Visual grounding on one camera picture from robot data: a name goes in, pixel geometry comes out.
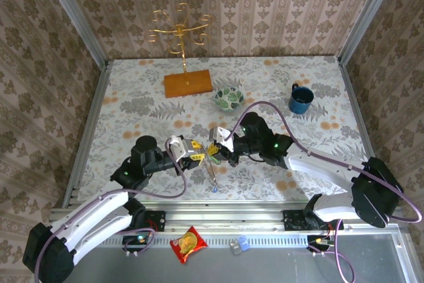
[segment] aluminum frame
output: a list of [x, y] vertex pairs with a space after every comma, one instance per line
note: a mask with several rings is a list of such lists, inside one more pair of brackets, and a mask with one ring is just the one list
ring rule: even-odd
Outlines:
[[370, 26], [370, 23], [380, 8], [383, 0], [367, 0], [364, 8], [362, 8], [355, 24], [344, 43], [342, 50], [339, 54], [339, 60], [343, 64], [347, 64], [349, 59], [352, 57], [353, 52], [356, 50], [360, 39], [364, 36], [366, 29]]
[[[147, 209], [166, 211], [166, 229], [158, 238], [183, 235], [192, 225], [202, 235], [211, 236], [324, 234], [323, 231], [284, 231], [282, 210], [303, 209], [306, 201], [146, 201], [143, 204]], [[77, 206], [53, 209], [51, 221], [64, 217]], [[401, 210], [397, 209], [395, 213], [400, 215]], [[411, 237], [401, 223], [391, 221], [386, 228], [380, 229], [361, 220], [348, 220], [340, 235], [391, 235], [405, 279], [408, 282], [424, 282]]]
[[349, 74], [347, 72], [346, 64], [344, 62], [339, 62], [340, 71], [343, 77], [344, 86], [347, 90], [347, 95], [349, 96], [350, 105], [352, 106], [353, 115], [355, 116], [356, 123], [358, 124], [358, 130], [362, 143], [364, 144], [364, 150], [368, 158], [375, 156], [374, 149], [372, 148], [371, 140], [366, 130], [364, 118], [359, 108], [358, 99], [353, 90], [353, 85], [350, 80]]
[[74, 24], [78, 34], [81, 36], [82, 40], [90, 51], [91, 56], [95, 60], [95, 63], [99, 66], [100, 70], [103, 71], [107, 64], [106, 54], [104, 53], [100, 43], [97, 41], [97, 37], [93, 30], [90, 28], [89, 23], [85, 19], [80, 6], [76, 3], [75, 0], [59, 1]]
[[94, 132], [99, 118], [102, 101], [105, 97], [106, 89], [109, 84], [109, 78], [113, 67], [113, 61], [108, 63], [105, 71], [100, 73], [99, 81], [95, 89], [93, 101], [88, 113], [87, 122], [85, 123], [84, 132], [79, 142], [77, 155], [75, 157], [74, 166], [72, 167], [71, 176], [66, 188], [65, 196], [62, 201], [62, 208], [67, 208], [71, 200], [74, 187], [80, 182], [83, 176], [85, 165], [87, 164], [88, 155], [90, 152], [91, 144], [94, 138]]

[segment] wooden base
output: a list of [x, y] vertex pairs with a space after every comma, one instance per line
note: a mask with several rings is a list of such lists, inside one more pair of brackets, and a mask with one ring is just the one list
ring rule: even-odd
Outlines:
[[188, 82], [187, 85], [184, 73], [165, 76], [165, 96], [169, 98], [213, 91], [209, 70], [188, 72]]

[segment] gold candelabra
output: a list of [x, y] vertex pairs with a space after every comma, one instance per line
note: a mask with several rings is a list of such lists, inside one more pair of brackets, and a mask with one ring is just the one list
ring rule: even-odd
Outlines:
[[200, 25], [200, 26], [197, 26], [197, 27], [189, 28], [187, 26], [188, 17], [190, 15], [189, 5], [187, 3], [180, 3], [177, 6], [176, 9], [177, 9], [177, 12], [180, 12], [180, 13], [184, 10], [187, 12], [187, 15], [185, 16], [183, 23], [174, 23], [172, 21], [172, 19], [170, 18], [170, 16], [167, 13], [165, 13], [163, 10], [155, 10], [155, 11], [152, 12], [152, 15], [151, 15], [152, 21], [154, 21], [154, 22], [159, 21], [159, 15], [163, 15], [166, 19], [168, 19], [171, 22], [171, 24], [175, 28], [174, 28], [174, 30], [150, 29], [148, 31], [147, 41], [156, 42], [157, 36], [158, 36], [159, 33], [174, 35], [174, 38], [171, 41], [168, 42], [167, 51], [171, 54], [181, 54], [182, 55], [183, 70], [184, 70], [184, 75], [185, 75], [185, 84], [189, 85], [189, 75], [188, 75], [188, 72], [187, 72], [187, 64], [186, 64], [186, 59], [185, 59], [186, 58], [186, 48], [184, 46], [184, 39], [187, 38], [198, 46], [205, 45], [205, 40], [207, 38], [209, 39], [209, 35], [207, 33], [205, 33], [203, 31], [199, 35], [200, 42], [198, 42], [198, 41], [195, 41], [194, 39], [192, 39], [190, 32], [194, 31], [194, 30], [199, 30], [199, 29], [208, 27], [209, 25], [211, 25], [214, 22], [214, 19], [211, 15], [203, 14], [201, 16], [200, 20], [205, 21], [205, 23], [203, 25]]

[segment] blue clip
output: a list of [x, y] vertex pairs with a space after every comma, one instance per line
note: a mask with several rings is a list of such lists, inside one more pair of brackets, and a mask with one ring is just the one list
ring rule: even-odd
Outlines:
[[241, 251], [250, 249], [249, 240], [245, 236], [239, 237], [238, 243], [240, 245]]

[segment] blue mug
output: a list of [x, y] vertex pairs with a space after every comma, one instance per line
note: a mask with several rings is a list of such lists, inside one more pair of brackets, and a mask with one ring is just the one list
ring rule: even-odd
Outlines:
[[313, 92], [304, 86], [294, 83], [291, 86], [289, 109], [295, 114], [304, 114], [313, 101]]

